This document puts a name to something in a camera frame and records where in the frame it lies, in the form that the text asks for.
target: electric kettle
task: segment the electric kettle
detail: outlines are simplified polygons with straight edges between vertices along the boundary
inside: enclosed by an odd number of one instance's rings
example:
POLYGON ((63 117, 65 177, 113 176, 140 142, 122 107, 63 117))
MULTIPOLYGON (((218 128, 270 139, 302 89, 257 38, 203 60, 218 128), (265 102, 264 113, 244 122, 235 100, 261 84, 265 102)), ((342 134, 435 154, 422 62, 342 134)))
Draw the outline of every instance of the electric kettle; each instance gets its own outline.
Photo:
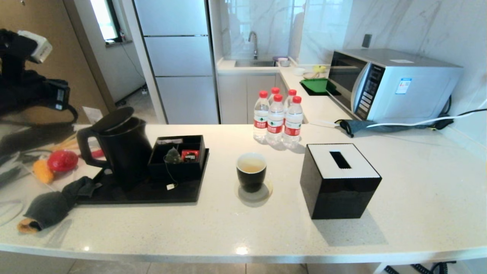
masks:
POLYGON ((81 156, 91 166, 111 169, 122 186, 133 185, 149 176, 147 163, 152 152, 145 134, 146 122, 132 117, 133 108, 118 109, 89 128, 78 131, 81 156), (95 137, 106 161, 94 159, 88 138, 95 137))

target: sink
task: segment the sink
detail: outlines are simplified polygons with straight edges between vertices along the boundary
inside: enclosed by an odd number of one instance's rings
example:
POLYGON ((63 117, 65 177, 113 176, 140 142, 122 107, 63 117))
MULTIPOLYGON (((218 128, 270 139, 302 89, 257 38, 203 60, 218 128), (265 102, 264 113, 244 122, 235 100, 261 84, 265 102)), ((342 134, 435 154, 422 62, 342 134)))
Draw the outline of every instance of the sink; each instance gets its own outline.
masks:
POLYGON ((276 62, 265 60, 237 60, 235 67, 275 67, 276 62))

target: microwave sticker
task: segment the microwave sticker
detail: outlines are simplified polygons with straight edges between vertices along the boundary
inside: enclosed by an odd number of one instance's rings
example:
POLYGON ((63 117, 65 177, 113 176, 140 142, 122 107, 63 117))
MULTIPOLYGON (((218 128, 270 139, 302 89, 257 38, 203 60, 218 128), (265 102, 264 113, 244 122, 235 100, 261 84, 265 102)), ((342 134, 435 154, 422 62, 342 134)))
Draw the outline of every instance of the microwave sticker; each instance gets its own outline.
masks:
POLYGON ((396 94, 406 94, 409 85, 411 84, 412 78, 401 78, 399 86, 397 87, 396 94))
POLYGON ((390 61, 396 62, 396 63, 409 63, 409 64, 414 63, 413 61, 409 61, 409 60, 406 60, 406 59, 391 59, 390 61))

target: black box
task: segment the black box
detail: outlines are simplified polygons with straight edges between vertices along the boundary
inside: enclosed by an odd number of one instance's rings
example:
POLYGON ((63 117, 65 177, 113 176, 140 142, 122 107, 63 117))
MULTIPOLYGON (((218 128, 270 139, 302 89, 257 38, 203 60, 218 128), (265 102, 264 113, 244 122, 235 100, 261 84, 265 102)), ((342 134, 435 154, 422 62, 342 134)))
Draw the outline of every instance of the black box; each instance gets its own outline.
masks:
POLYGON ((201 176, 205 159, 203 135, 159 137, 149 159, 149 173, 153 179, 166 179, 169 174, 175 180, 191 179, 201 176), (182 139, 182 143, 165 143, 165 140, 182 139), (176 148, 181 155, 184 149, 199 150, 198 160, 191 163, 170 164, 164 162, 164 156, 171 148, 176 148))
POLYGON ((360 218, 382 177, 354 144, 308 144, 301 188, 312 219, 360 218))

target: refrigerator door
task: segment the refrigerator door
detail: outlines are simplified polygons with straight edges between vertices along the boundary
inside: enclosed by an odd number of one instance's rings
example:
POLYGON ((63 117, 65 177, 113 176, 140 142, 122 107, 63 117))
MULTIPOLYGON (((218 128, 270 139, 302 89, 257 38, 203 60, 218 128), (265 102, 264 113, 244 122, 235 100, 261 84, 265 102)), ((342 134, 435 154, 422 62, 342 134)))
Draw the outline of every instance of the refrigerator door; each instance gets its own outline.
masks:
POLYGON ((156 77, 169 124, 218 124, 213 76, 156 77))
POLYGON ((157 76, 211 76, 208 37, 146 37, 150 63, 157 76))
POLYGON ((205 0, 135 0, 143 36, 208 35, 205 0))

